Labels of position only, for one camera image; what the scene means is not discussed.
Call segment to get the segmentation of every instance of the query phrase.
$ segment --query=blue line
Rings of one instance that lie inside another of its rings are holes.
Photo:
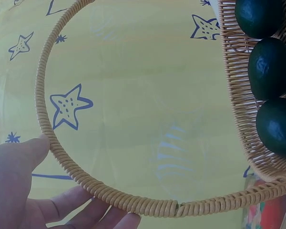
[[[183,129],[181,129],[180,127],[177,127],[177,126],[175,126],[175,125],[173,125],[173,126],[171,127],[171,129],[172,129],[172,130],[178,130],[178,131],[181,131],[181,132],[185,133],[185,130],[183,130]]]
[[[177,137],[177,136],[175,136],[175,135],[172,135],[172,134],[166,134],[165,137],[172,138],[172,139],[176,139],[176,140],[181,140],[181,141],[182,141],[181,138],[179,138],[179,137]]]
[[[171,156],[171,155],[166,155],[166,154],[161,154],[161,153],[158,153],[157,159],[158,160],[161,160],[161,159],[177,159],[177,160],[189,162],[189,160],[181,158],[181,157],[176,157],[176,156]]]
[[[177,150],[181,150],[181,151],[185,151],[185,149],[182,149],[180,147],[177,147],[177,146],[174,146],[170,143],[167,143],[167,142],[161,142],[159,147],[168,147],[168,148],[172,148],[172,149],[177,149]]]
[[[72,180],[69,176],[60,176],[60,175],[42,175],[42,174],[32,174],[32,177],[42,177],[42,178],[51,178],[59,180]]]

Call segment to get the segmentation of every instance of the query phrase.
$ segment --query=blue star outline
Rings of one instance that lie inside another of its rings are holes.
[[[53,129],[59,127],[62,123],[66,123],[74,130],[78,130],[79,122],[76,117],[76,111],[93,107],[90,99],[80,96],[82,84],[80,83],[67,94],[53,94],[50,101],[56,108],[53,118]]]
[[[9,49],[9,52],[11,52],[10,61],[13,60],[19,53],[30,51],[28,41],[32,38],[33,34],[34,32],[27,37],[22,35],[19,36],[18,43]]]
[[[216,18],[205,20],[195,14],[192,14],[192,18],[196,28],[191,38],[216,40],[215,36],[220,35],[220,28]]]

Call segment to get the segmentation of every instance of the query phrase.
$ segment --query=starfish print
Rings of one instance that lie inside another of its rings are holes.
[[[16,136],[17,132],[15,134],[13,134],[13,132],[10,133],[10,135],[8,135],[8,139],[5,142],[9,142],[9,143],[19,143],[19,138],[20,136]]]
[[[24,37],[22,35],[19,36],[18,44],[11,47],[9,52],[11,52],[10,61],[14,59],[21,52],[29,52],[30,47],[28,46],[28,41],[32,38],[34,32],[32,32],[29,36]]]
[[[68,39],[66,36],[67,35],[64,35],[64,36],[59,35],[58,38],[56,39],[56,44],[58,44],[60,42],[65,42],[65,40]]]
[[[210,6],[211,5],[210,1],[208,1],[208,0],[200,0],[200,4],[202,4],[202,6],[205,6],[205,5]]]
[[[195,22],[196,29],[191,38],[216,40],[215,36],[220,35],[220,28],[216,18],[212,18],[207,21],[194,14],[192,17]]]
[[[53,129],[59,127],[62,123],[66,123],[74,130],[78,130],[78,120],[76,111],[93,107],[90,99],[80,97],[82,84],[74,87],[67,94],[53,94],[50,101],[56,107],[53,119]]]

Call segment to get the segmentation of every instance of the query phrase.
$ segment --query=hand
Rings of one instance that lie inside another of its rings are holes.
[[[52,199],[28,199],[31,173],[48,154],[50,143],[41,136],[25,143],[0,145],[0,229],[46,229],[92,196],[77,186]],[[127,214],[94,199],[66,225],[51,229],[136,229],[140,216]]]

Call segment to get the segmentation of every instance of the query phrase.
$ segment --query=wicker weave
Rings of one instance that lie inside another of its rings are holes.
[[[244,36],[239,29],[234,16],[235,0],[219,0],[223,54],[231,104],[250,165],[261,178],[272,182],[224,197],[178,204],[176,200],[155,200],[120,192],[83,171],[68,156],[53,131],[45,105],[44,78],[48,57],[56,38],[67,22],[92,2],[94,0],[77,0],[59,19],[43,47],[35,85],[35,106],[41,131],[49,137],[55,158],[78,184],[95,197],[117,208],[145,216],[170,218],[225,212],[286,194],[286,159],[267,151],[256,133],[255,116],[261,102],[254,99],[247,77],[249,51],[256,40]],[[286,42],[286,27],[278,36]]]

